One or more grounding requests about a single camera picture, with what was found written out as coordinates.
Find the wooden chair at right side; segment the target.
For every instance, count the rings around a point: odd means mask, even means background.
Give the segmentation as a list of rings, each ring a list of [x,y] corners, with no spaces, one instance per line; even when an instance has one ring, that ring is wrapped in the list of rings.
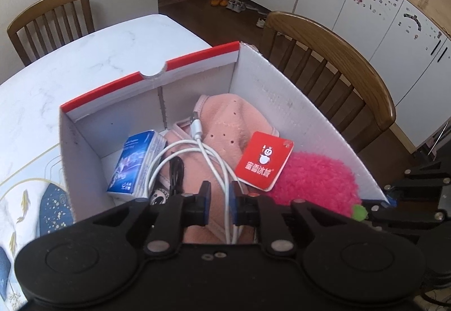
[[[270,12],[258,49],[345,136],[355,152],[394,124],[394,102],[375,68],[321,24],[293,13]]]

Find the small round panda badge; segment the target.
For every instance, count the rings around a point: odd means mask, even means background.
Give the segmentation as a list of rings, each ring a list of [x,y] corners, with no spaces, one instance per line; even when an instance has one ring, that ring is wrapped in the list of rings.
[[[150,197],[150,205],[163,205],[167,202],[170,196],[170,191],[164,187],[157,187],[154,189]]]

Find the red white cardboard box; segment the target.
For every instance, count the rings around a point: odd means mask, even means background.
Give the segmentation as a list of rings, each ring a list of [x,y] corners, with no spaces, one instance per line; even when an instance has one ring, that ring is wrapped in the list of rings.
[[[291,140],[296,151],[341,160],[363,200],[386,200],[320,110],[261,54],[235,41],[170,60],[153,76],[130,74],[61,106],[60,150],[75,220],[115,205],[107,188],[129,136],[152,129],[188,138],[193,113],[206,143],[231,166],[254,132],[266,132]]]

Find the white cabinet row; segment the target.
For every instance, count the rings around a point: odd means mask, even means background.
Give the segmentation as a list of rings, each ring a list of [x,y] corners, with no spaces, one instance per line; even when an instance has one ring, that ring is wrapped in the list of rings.
[[[376,69],[396,124],[420,147],[450,128],[450,37],[410,0],[250,0],[335,32]]]

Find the red paper tag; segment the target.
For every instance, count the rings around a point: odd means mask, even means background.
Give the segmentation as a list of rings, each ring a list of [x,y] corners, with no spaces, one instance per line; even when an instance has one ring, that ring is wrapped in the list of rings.
[[[236,165],[235,175],[248,186],[269,192],[293,151],[291,140],[255,132]]]

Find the wooden chair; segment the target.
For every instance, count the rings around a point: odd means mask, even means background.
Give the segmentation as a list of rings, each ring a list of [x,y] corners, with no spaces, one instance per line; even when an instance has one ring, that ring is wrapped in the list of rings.
[[[28,66],[94,31],[89,0],[39,0],[13,19],[7,35]]]
[[[394,102],[375,68],[321,24],[293,13],[270,12],[258,49],[345,136],[355,152],[394,124]]]

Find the blue tissue pack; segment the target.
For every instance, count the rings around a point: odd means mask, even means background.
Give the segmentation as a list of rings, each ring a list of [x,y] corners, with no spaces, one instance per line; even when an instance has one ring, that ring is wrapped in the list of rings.
[[[113,171],[107,194],[116,200],[147,197],[150,165],[166,146],[166,139],[155,130],[129,136]]]

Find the wooden chair at far side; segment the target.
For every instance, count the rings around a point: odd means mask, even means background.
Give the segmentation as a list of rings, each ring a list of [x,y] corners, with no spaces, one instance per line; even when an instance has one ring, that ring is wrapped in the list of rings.
[[[28,66],[94,31],[89,0],[39,0],[13,19],[7,35]]]

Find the pink fleece hat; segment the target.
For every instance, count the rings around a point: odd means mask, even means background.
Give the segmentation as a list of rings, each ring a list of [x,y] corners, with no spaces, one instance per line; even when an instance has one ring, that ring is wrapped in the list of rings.
[[[230,166],[236,168],[248,141],[255,132],[278,136],[269,121],[243,98],[234,94],[202,95],[194,106],[203,128],[202,142],[213,148]],[[225,195],[208,163],[200,152],[180,155],[184,162],[183,190],[197,193],[204,180],[211,183],[209,223],[205,227],[190,226],[184,242],[191,244],[221,244],[226,233],[224,227]]]

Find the pink plush toy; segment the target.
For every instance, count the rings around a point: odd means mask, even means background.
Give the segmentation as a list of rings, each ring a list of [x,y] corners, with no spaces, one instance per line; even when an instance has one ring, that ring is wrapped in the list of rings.
[[[314,153],[294,152],[267,195],[279,205],[306,200],[359,222],[368,215],[350,168]]]

